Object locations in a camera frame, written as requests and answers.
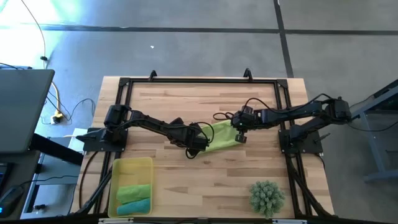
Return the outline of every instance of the gray concrete floor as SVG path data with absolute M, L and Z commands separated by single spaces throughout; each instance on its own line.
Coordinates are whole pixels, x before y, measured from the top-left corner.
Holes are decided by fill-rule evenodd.
M 88 26 L 277 28 L 271 0 L 25 0 L 40 23 Z M 280 0 L 287 29 L 397 30 L 397 1 Z M 42 41 L 19 1 L 9 1 L 0 22 L 0 62 L 41 68 Z M 54 69 L 62 103 L 72 112 L 84 98 L 98 98 L 105 75 L 241 76 L 286 78 L 279 34 L 156 32 L 45 32 L 48 68 Z M 398 37 L 288 35 L 295 77 L 304 78 L 308 97 L 319 93 L 361 101 L 397 78 Z M 91 105 L 80 105 L 71 125 L 38 123 L 44 136 L 71 134 L 91 125 Z M 48 122 L 54 109 L 47 103 Z M 364 133 L 330 126 L 323 141 L 326 175 L 335 213 L 345 218 L 398 223 L 398 181 L 365 184 L 376 171 Z

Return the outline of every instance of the green towel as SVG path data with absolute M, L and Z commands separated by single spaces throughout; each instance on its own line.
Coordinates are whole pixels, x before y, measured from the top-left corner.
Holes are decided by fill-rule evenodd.
M 214 140 L 203 152 L 211 152 L 240 144 L 240 142 L 235 141 L 235 135 L 239 134 L 239 132 L 231 126 L 230 120 L 212 124 L 212 127 L 214 129 Z M 212 130 L 209 126 L 201 127 L 201 129 L 208 138 L 211 138 Z
M 125 204 L 150 197 L 150 184 L 119 187 L 116 199 Z
M 150 212 L 150 198 L 121 205 L 116 209 L 116 212 L 118 215 L 148 214 Z

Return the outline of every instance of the yellow tray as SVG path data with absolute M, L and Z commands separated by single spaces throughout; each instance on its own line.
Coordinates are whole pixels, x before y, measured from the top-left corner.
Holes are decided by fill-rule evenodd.
M 120 216 L 116 209 L 121 205 L 116 199 L 119 187 L 150 184 L 150 211 L 149 213 L 132 213 Z M 113 161 L 111 191 L 109 195 L 108 216 L 110 218 L 132 217 L 147 215 L 152 211 L 154 186 L 154 163 L 150 157 L 116 159 Z

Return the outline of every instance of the wooden table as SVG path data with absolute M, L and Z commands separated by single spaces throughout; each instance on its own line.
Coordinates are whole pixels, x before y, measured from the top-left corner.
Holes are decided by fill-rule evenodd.
M 115 101 L 119 78 L 104 77 L 93 127 L 104 126 L 108 108 Z M 306 103 L 308 98 L 304 80 L 287 80 L 292 105 Z M 253 83 L 135 83 L 130 105 L 134 110 L 166 122 L 179 116 L 186 124 L 194 121 L 215 123 L 215 112 L 234 113 L 250 97 L 260 98 L 271 107 L 276 107 L 273 86 Z M 263 108 L 256 101 L 249 105 Z M 269 180 L 277 182 L 286 194 L 285 204 L 275 217 L 293 218 L 285 157 L 279 149 L 278 129 L 250 131 L 246 135 L 246 144 L 189 160 L 185 157 L 184 149 L 171 145 L 166 137 L 142 128 L 130 128 L 122 158 L 149 156 L 154 160 L 154 206 L 148 215 L 150 217 L 261 218 L 261 215 L 251 210 L 249 187 L 256 181 Z M 78 183 L 91 155 L 83 160 Z M 98 185 L 103 157 L 104 153 L 99 152 L 88 168 L 83 184 L 83 203 Z M 333 213 L 321 160 L 311 154 L 303 154 L 302 157 L 308 188 L 325 210 Z M 79 185 L 71 212 L 78 210 L 78 188 Z M 300 208 L 304 211 L 302 194 L 297 188 Z M 105 208 L 107 197 L 108 189 L 105 189 L 101 211 Z

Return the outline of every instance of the green plant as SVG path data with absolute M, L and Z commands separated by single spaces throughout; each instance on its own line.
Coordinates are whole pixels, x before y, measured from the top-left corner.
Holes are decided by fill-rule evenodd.
M 266 218 L 279 213 L 284 205 L 285 195 L 275 182 L 257 181 L 251 186 L 250 204 L 256 213 L 264 214 Z

